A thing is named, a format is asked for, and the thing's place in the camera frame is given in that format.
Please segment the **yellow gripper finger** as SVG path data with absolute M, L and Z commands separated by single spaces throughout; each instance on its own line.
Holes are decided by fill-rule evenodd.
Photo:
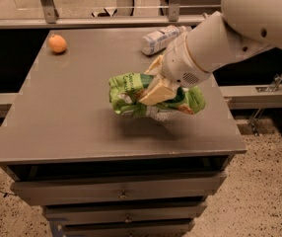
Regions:
M 160 54 L 156 57 L 156 59 L 152 62 L 152 64 L 145 71 L 145 74 L 156 76 L 162 73 L 162 61 L 163 55 Z
M 140 95 L 138 102 L 146 106 L 154 106 L 158 103 L 171 100 L 176 96 L 177 88 L 178 84 L 162 75 L 157 75 Z

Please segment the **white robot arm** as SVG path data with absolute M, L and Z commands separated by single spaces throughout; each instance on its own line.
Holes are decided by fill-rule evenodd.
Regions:
M 138 101 L 146 106 L 170 100 L 177 88 L 191 88 L 227 64 L 282 49 L 282 0 L 221 0 L 221 10 L 182 33 L 149 67 L 154 79 Z

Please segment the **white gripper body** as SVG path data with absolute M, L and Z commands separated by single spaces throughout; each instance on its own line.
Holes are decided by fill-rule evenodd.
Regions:
M 185 88 L 194 87 L 210 77 L 192 60 L 187 47 L 187 33 L 169 43 L 163 54 L 162 75 Z

